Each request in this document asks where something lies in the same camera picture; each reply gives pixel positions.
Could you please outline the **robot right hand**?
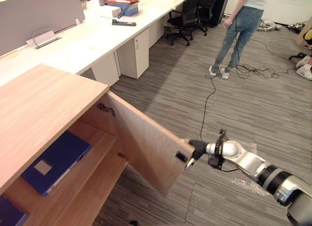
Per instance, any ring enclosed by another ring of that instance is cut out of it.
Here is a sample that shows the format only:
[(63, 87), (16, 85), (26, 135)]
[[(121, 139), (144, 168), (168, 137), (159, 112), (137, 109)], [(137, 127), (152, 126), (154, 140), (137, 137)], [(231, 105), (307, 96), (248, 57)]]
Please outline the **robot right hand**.
[(195, 162), (201, 158), (202, 155), (207, 153), (207, 142), (204, 142), (202, 140), (194, 140), (194, 139), (187, 139), (186, 140), (187, 144), (193, 146), (195, 149), (191, 155), (191, 158), (187, 162), (185, 166), (185, 170), (187, 171), (190, 169)]

